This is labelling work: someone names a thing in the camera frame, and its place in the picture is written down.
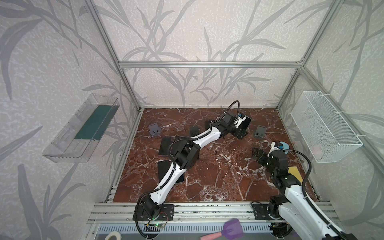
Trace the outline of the white tape roll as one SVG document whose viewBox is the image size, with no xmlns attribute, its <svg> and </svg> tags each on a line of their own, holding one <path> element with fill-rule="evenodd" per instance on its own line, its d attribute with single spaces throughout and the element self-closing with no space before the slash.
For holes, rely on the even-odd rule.
<svg viewBox="0 0 384 240">
<path fill-rule="evenodd" d="M 122 235 L 118 231 L 110 232 L 106 237 L 105 240 L 121 240 Z"/>
</svg>

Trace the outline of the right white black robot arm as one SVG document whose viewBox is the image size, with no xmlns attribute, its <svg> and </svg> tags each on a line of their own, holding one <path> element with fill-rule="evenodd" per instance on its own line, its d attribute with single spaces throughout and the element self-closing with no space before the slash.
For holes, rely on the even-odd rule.
<svg viewBox="0 0 384 240">
<path fill-rule="evenodd" d="M 287 152 L 304 157 L 309 168 L 300 182 L 289 172 Z M 303 240 L 355 240 L 353 234 L 345 233 L 315 204 L 306 192 L 306 183 L 312 171 L 309 158 L 296 150 L 272 147 L 269 153 L 253 148 L 252 159 L 271 174 L 279 196 L 271 197 L 268 214 L 273 219 L 282 218 Z"/>
</svg>

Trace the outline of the clear plastic wall shelf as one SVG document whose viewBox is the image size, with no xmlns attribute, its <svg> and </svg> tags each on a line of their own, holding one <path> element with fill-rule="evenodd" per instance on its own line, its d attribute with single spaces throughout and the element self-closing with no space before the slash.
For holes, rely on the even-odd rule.
<svg viewBox="0 0 384 240">
<path fill-rule="evenodd" d="M 43 156 L 54 163 L 87 163 L 119 107 L 117 97 L 90 94 Z"/>
</svg>

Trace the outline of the yellow sponge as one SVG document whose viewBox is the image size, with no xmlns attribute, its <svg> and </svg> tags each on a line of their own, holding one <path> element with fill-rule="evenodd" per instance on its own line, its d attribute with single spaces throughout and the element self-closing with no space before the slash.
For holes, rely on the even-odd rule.
<svg viewBox="0 0 384 240">
<path fill-rule="evenodd" d="M 300 183 L 303 182 L 303 178 L 297 167 L 289 167 L 289 173 L 292 174 Z"/>
</svg>

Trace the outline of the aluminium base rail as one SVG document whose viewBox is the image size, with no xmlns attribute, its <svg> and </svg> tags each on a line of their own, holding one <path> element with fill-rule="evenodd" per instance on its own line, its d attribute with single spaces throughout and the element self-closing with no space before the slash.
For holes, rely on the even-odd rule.
<svg viewBox="0 0 384 240">
<path fill-rule="evenodd" d="M 269 233 L 281 222 L 267 213 L 267 203 L 251 202 L 176 202 L 166 204 L 158 217 L 151 220 L 143 212 L 134 220 L 135 203 L 95 204 L 88 219 L 84 239 L 117 231 L 137 234 L 140 227 L 149 234 L 205 234 L 219 232 L 226 222 L 238 219 L 245 233 Z"/>
</svg>

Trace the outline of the purple pink toy shovel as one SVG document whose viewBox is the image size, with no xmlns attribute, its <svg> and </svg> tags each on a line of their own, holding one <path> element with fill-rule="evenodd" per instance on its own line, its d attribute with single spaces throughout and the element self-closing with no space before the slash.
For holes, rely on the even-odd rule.
<svg viewBox="0 0 384 240">
<path fill-rule="evenodd" d="M 215 240 L 219 237 L 225 237 L 227 240 L 236 240 L 244 236 L 242 225 L 238 219 L 226 222 L 221 232 L 202 236 L 200 240 Z"/>
</svg>

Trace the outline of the grey phone stand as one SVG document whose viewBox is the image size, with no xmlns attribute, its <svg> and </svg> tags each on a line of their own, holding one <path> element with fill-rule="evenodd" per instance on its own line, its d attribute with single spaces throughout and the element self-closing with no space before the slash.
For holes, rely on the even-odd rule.
<svg viewBox="0 0 384 240">
<path fill-rule="evenodd" d="M 162 129 L 159 127 L 157 123 L 153 123 L 149 125 L 149 131 L 150 131 L 150 136 L 155 137 L 161 134 Z"/>
</svg>

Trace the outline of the back left phone stand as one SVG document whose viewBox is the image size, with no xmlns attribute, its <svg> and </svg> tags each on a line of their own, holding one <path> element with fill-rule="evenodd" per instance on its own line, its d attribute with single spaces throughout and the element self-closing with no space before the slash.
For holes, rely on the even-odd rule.
<svg viewBox="0 0 384 240">
<path fill-rule="evenodd" d="M 190 128 L 190 137 L 195 137 L 200 134 L 200 127 L 199 126 L 192 126 Z"/>
</svg>

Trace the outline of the black phone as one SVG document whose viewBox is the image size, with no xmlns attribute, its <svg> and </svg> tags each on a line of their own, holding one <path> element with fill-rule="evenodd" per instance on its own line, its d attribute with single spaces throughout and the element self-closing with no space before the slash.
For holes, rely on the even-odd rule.
<svg viewBox="0 0 384 240">
<path fill-rule="evenodd" d="M 171 166 L 171 161 L 170 160 L 165 160 L 165 161 L 160 161 L 158 162 L 158 179 L 159 182 L 162 181 L 166 173 L 168 172 L 170 166 Z"/>
<path fill-rule="evenodd" d="M 176 184 L 181 184 L 184 182 L 184 180 L 185 180 L 185 175 L 184 175 L 184 173 L 182 173 L 180 175 L 180 177 L 178 178 L 178 180 L 176 181 Z"/>
<path fill-rule="evenodd" d="M 168 155 L 168 150 L 169 150 L 169 147 L 170 147 L 172 142 L 173 142 L 173 137 L 167 136 L 167 137 L 162 138 L 161 145 L 159 148 L 159 156 L 167 156 Z"/>
</svg>

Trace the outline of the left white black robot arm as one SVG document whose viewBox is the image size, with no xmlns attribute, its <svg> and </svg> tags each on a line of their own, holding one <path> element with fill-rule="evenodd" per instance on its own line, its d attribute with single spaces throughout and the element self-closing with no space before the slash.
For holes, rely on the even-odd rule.
<svg viewBox="0 0 384 240">
<path fill-rule="evenodd" d="M 205 132 L 194 137 L 173 141 L 168 148 L 170 168 L 154 190 L 143 193 L 139 197 L 133 220 L 136 222 L 141 220 L 139 208 L 144 210 L 145 220 L 156 219 L 161 213 L 161 205 L 166 201 L 176 181 L 199 159 L 200 150 L 228 134 L 239 140 L 243 139 L 248 134 L 247 128 L 251 120 L 250 117 L 240 112 L 240 101 L 236 100 L 221 117 L 209 122 L 209 127 Z"/>
</svg>

